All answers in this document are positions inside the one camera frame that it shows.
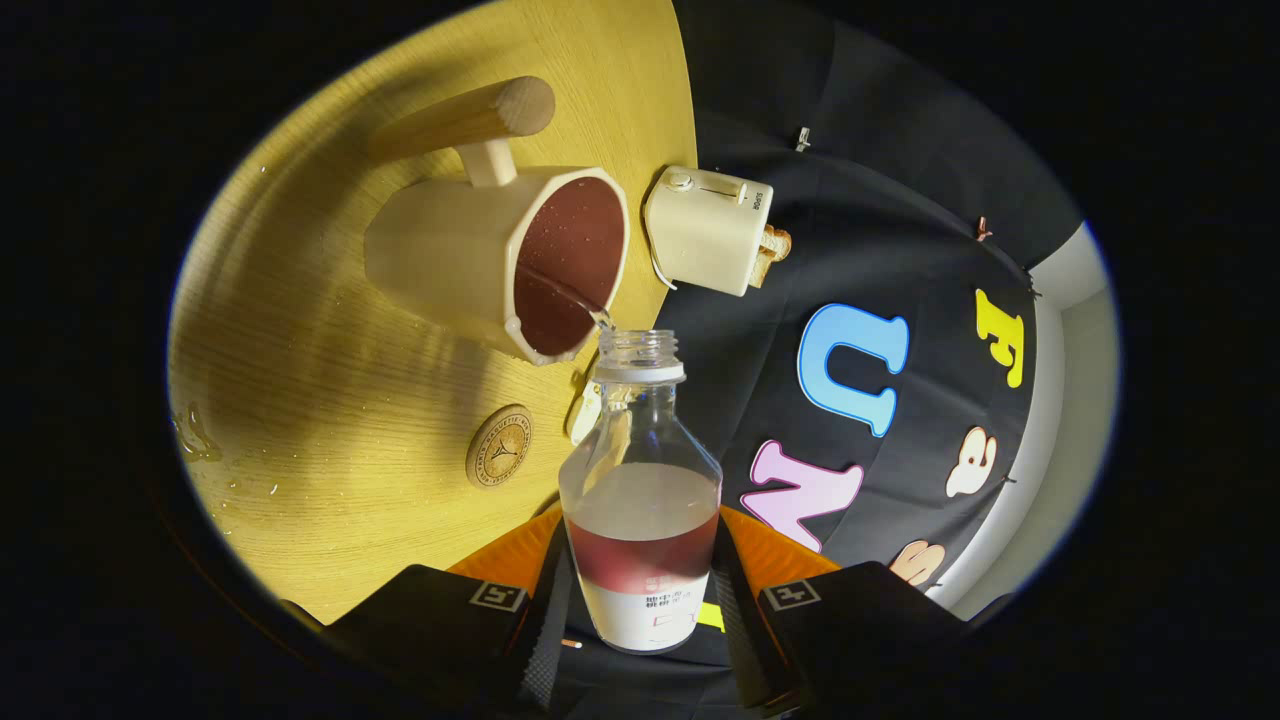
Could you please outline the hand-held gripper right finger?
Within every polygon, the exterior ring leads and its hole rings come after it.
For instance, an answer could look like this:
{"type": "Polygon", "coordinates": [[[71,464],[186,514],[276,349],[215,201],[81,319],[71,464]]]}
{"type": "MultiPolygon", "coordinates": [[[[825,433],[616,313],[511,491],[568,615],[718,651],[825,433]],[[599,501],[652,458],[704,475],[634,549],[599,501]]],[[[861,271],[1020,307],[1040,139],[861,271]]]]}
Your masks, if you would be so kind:
{"type": "Polygon", "coordinates": [[[972,625],[876,561],[842,568],[721,507],[712,575],[739,697],[763,717],[887,717],[972,625]]]}

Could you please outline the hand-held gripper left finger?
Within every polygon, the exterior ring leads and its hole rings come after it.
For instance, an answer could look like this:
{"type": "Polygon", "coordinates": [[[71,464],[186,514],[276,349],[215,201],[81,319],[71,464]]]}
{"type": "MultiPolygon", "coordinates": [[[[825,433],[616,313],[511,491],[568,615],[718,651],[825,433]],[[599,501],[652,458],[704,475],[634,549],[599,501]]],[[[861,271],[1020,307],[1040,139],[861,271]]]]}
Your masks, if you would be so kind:
{"type": "Polygon", "coordinates": [[[407,566],[325,638],[452,717],[545,717],[572,574],[564,519],[552,509],[448,570],[407,566]]]}

